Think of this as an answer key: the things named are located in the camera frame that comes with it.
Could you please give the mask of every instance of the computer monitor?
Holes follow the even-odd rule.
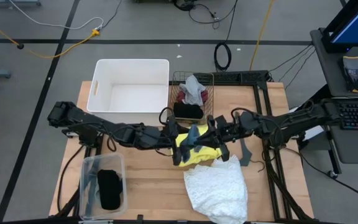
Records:
[[[358,46],[358,0],[350,0],[322,32],[329,53],[347,52]]]

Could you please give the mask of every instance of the clear plastic container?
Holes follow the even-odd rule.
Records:
[[[121,205],[117,210],[101,207],[97,174],[100,170],[114,170],[122,179]],[[127,189],[124,157],[120,153],[109,153],[87,157],[82,163],[80,180],[80,217],[82,220],[114,219],[127,210]]]

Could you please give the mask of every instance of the black cloth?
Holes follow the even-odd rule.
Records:
[[[176,118],[201,119],[203,110],[198,105],[187,105],[184,103],[173,104],[173,114]]]
[[[100,203],[105,210],[116,210],[121,205],[122,180],[114,170],[98,172]]]

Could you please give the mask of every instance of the white lace cloth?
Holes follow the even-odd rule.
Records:
[[[247,220],[247,186],[236,156],[185,171],[185,184],[193,209],[212,222],[242,224]]]

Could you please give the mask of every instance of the gray floor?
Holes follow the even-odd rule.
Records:
[[[42,1],[42,7],[24,7],[24,10],[40,22],[64,24],[73,1]],[[117,0],[81,0],[73,26],[80,25],[94,16],[108,18],[117,2]],[[221,16],[230,10],[234,1],[201,0],[200,2],[211,6],[211,10]],[[256,40],[268,5],[268,0],[239,1],[230,39]],[[263,40],[310,40],[309,31],[326,26],[340,8],[339,0],[276,1]],[[199,10],[199,12],[195,11],[194,17],[200,20],[210,18],[202,9]],[[8,24],[6,21],[14,21],[14,23]],[[68,38],[82,39],[97,25],[98,22],[93,22],[87,26],[88,28],[71,30]],[[229,21],[224,21],[218,30],[213,30],[211,25],[195,24],[190,21],[186,12],[180,12],[163,0],[142,4],[123,0],[115,20],[97,38],[224,39],[228,25]],[[15,9],[3,7],[0,7],[0,28],[18,39],[59,39],[63,32],[59,28],[35,25]],[[57,44],[26,44],[26,47],[53,55]],[[230,47],[233,54],[230,70],[248,70],[255,46],[231,45]],[[261,45],[253,69],[273,68],[303,48],[305,46]],[[85,44],[62,57],[4,220],[42,218],[48,215],[66,139],[60,134],[60,130],[48,126],[46,117],[56,101],[77,100],[81,82],[91,80],[94,66],[99,59],[165,58],[170,61],[171,74],[177,70],[206,72],[214,71],[213,50],[214,45],[205,44],[180,46],[177,44]],[[222,63],[226,60],[223,51],[218,52],[218,57]],[[0,202],[50,64],[51,60],[33,57],[25,51],[17,50],[11,44],[0,44],[0,68],[12,71],[10,80],[0,79]],[[290,66],[291,63],[274,71],[274,79],[280,79]],[[290,82],[299,67],[300,63],[283,78],[285,85]],[[313,55],[287,89],[289,105],[299,105],[324,84],[325,80],[317,56]],[[315,140],[314,143],[314,146],[305,149],[306,157],[318,167],[329,170],[328,153],[316,151],[327,147],[325,141]],[[358,188],[358,165],[343,164],[342,169],[344,174],[340,179]],[[308,166],[305,166],[305,175],[316,217],[323,221],[358,223],[358,195],[316,173]]]

